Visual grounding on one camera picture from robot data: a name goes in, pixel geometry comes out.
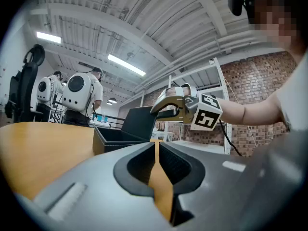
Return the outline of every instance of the white ceiling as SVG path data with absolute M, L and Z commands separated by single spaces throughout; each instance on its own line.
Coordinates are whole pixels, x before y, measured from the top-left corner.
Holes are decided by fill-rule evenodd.
M 233 16 L 227 0 L 37 0 L 30 11 L 33 32 L 62 37 L 61 45 L 43 44 L 46 59 L 67 76 L 89 68 L 105 72 L 104 95 L 124 101 L 209 57 L 259 42 L 246 13 Z M 141 77 L 107 59 L 129 62 Z

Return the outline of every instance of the brick wall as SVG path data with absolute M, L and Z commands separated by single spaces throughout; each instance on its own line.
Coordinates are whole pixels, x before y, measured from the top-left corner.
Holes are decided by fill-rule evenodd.
M 239 103 L 257 103 L 266 99 L 280 88 L 296 67 L 293 58 L 287 52 L 266 54 L 247 58 L 221 66 L 224 77 L 230 84 Z M 144 106 L 153 105 L 164 88 L 156 90 L 144 97 Z M 229 98 L 236 99 L 228 87 Z M 164 127 L 164 122 L 156 122 L 156 127 Z M 282 123 L 270 126 L 250 127 L 232 126 L 232 143 L 245 156 L 250 156 L 255 149 L 255 143 L 263 145 L 270 143 L 273 138 L 286 132 Z M 179 139 L 179 123 L 169 122 L 168 131 L 173 132 L 173 140 Z M 182 125 L 181 139 L 205 144 L 223 145 L 224 136 L 220 126 L 211 131 L 191 131 L 190 125 Z

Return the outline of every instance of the black box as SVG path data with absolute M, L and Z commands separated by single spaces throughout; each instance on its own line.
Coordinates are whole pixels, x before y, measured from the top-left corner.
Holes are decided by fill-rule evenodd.
M 151 108 L 152 106 L 130 109 L 121 130 L 95 127 L 94 154 L 98 155 L 149 142 L 156 121 L 156 115 L 150 114 Z

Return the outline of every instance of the white shelving unit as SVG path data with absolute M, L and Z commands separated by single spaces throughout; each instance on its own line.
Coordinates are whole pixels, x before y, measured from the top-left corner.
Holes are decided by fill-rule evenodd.
M 213 59 L 208 66 L 204 66 L 198 69 L 194 69 L 189 71 L 183 75 L 179 75 L 176 77 L 169 76 L 169 87 L 171 87 L 171 83 L 174 82 L 177 85 L 182 85 L 184 83 L 189 83 L 192 86 L 197 87 L 199 93 L 206 93 L 208 95 L 215 95 L 218 98 L 229 100 L 228 90 L 226 86 L 226 82 L 224 76 L 222 74 L 219 62 L 217 58 Z M 231 124 L 224 124 L 225 131 L 231 139 L 232 136 L 232 126 Z M 168 131 L 168 125 L 165 126 L 165 131 Z M 231 146 L 228 143 L 227 139 L 224 140 L 224 146 L 221 146 L 224 154 L 230 154 Z

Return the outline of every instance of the person's hand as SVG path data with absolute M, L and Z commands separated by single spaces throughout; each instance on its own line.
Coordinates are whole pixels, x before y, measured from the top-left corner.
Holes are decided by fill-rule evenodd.
M 191 94 L 191 90 L 188 87 L 183 87 L 183 91 L 184 91 L 184 96 Z M 166 92 L 166 96 L 172 96 L 172 95 L 176 95 L 175 87 L 170 88 Z

